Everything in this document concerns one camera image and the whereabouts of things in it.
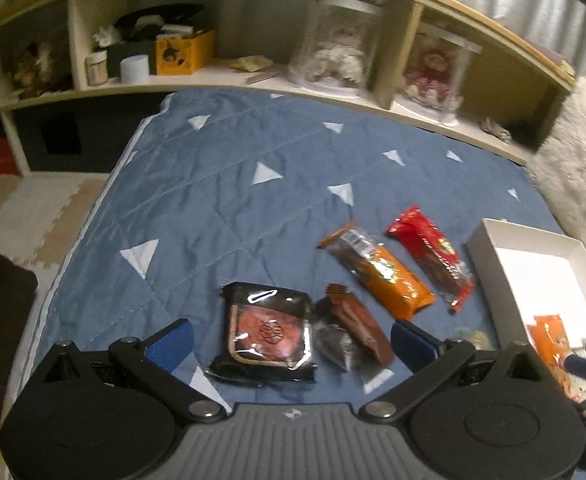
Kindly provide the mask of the white cylinder cup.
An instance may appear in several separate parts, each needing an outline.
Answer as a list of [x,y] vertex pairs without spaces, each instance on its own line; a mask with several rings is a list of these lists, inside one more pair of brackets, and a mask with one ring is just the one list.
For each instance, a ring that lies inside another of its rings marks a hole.
[[123,58],[120,62],[122,84],[145,84],[150,78],[150,62],[146,54]]

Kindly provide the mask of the white shallow box tray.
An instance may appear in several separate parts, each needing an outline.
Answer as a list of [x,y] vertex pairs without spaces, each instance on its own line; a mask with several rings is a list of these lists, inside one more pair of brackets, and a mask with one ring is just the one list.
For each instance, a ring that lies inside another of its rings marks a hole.
[[570,348],[586,340],[586,250],[579,240],[484,218],[466,243],[497,340],[534,341],[536,318],[561,318]]

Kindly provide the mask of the small round candy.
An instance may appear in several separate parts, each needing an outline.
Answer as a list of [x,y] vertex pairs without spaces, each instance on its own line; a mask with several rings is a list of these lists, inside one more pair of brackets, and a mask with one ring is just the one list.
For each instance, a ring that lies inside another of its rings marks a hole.
[[453,338],[468,341],[478,351],[490,351],[494,349],[494,345],[491,343],[488,335],[475,328],[459,327],[454,331]]

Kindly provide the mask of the orange snack bar packet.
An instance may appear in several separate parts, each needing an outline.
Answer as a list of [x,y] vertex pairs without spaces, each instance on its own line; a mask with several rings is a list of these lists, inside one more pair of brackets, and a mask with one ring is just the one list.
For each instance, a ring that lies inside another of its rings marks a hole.
[[319,242],[395,320],[411,321],[436,296],[383,243],[356,221]]

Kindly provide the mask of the white doll in case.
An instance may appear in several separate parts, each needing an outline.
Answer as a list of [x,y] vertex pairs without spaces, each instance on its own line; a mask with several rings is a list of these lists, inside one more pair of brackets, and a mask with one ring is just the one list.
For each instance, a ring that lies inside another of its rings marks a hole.
[[374,1],[306,0],[289,81],[328,96],[359,96],[368,85],[381,24],[382,9]]

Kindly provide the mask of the small trinket on shelf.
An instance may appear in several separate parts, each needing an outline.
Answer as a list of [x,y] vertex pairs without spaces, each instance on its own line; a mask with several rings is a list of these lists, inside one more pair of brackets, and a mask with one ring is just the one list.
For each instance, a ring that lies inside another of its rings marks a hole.
[[479,123],[479,128],[503,143],[509,144],[512,140],[510,131],[489,117],[486,117]]

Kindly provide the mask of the small jar on shelf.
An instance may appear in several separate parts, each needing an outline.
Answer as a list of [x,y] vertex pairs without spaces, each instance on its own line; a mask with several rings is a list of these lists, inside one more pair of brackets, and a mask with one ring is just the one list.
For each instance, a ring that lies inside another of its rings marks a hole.
[[89,86],[101,86],[109,80],[108,74],[108,52],[95,51],[89,53],[85,58],[86,76]]

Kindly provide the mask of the black clear mooncake packet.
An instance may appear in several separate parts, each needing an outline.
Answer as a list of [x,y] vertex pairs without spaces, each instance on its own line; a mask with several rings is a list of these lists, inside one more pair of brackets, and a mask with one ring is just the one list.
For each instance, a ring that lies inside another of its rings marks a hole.
[[235,282],[223,298],[226,332],[208,374],[246,385],[315,380],[313,305],[305,292]]

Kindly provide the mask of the blue triangle-pattern quilt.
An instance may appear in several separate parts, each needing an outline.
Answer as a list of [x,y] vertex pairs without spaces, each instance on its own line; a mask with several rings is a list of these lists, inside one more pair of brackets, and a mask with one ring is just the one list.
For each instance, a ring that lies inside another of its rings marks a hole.
[[[374,236],[418,205],[463,248],[480,220],[556,231],[526,171],[438,134],[265,91],[190,89],[144,119],[36,315],[23,389],[0,433],[16,479],[433,479],[373,399],[317,359],[313,382],[209,376],[227,325],[223,288],[249,282],[319,300],[355,290],[392,315],[319,242],[356,221]],[[176,420],[111,363],[122,337],[186,318],[173,375],[223,405]]]

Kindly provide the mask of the wooden headboard shelf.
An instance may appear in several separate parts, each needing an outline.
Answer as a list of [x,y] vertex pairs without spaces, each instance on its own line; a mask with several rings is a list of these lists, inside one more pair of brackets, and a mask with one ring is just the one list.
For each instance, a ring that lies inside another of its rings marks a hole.
[[[99,87],[89,86],[86,79],[84,58],[90,36],[130,10],[134,0],[23,0],[10,6],[0,12],[0,32],[15,32],[20,18],[32,18],[54,4],[66,5],[73,85],[69,90],[33,99],[4,96],[0,116],[7,117],[24,107],[103,96],[169,93],[189,87],[243,88],[246,80],[229,68],[229,58],[258,53],[285,64],[293,53],[304,21],[301,0],[202,1],[212,13],[216,32],[216,55],[210,66],[190,76],[154,76],[146,84],[111,80]],[[540,142],[549,133],[563,99],[574,88],[576,79],[570,70],[506,27],[457,1],[383,2],[382,37],[370,87],[352,98],[336,96],[334,103],[440,133],[526,164],[532,156],[530,144],[504,143],[479,128],[479,119],[488,116],[497,122],[525,122],[530,143]],[[483,49],[468,72],[465,99],[454,125],[415,113],[395,99],[419,26],[438,20]]]

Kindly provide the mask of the red doll in case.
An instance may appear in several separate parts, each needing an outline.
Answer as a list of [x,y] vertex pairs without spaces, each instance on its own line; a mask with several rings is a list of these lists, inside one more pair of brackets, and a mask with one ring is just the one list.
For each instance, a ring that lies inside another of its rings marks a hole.
[[445,126],[458,125],[463,87],[483,47],[442,27],[421,23],[395,102]]

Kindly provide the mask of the brown snack packet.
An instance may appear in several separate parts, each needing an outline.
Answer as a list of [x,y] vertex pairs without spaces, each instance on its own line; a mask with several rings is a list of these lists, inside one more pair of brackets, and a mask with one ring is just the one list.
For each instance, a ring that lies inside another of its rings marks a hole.
[[368,308],[342,284],[331,283],[313,314],[314,347],[341,370],[354,373],[370,394],[394,376],[391,342]]

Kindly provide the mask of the red snack packet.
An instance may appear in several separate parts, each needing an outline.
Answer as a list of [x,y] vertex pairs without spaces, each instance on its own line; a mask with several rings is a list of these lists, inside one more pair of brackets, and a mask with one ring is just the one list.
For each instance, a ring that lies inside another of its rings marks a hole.
[[448,237],[418,205],[403,211],[387,228],[418,263],[453,312],[460,312],[471,296],[474,278]]

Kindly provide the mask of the fluffy cream pillow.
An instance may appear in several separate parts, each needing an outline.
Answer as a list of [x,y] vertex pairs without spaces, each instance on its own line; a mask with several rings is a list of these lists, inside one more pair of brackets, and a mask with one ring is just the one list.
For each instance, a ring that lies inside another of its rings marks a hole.
[[527,171],[564,232],[586,248],[586,77],[577,79]]

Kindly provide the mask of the yellow box on shelf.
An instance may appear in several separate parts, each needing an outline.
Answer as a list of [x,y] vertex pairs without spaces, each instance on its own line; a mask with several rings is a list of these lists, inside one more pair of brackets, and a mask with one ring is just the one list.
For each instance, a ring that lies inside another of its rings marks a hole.
[[155,68],[159,76],[189,76],[212,62],[216,32],[193,38],[159,36],[155,40]]

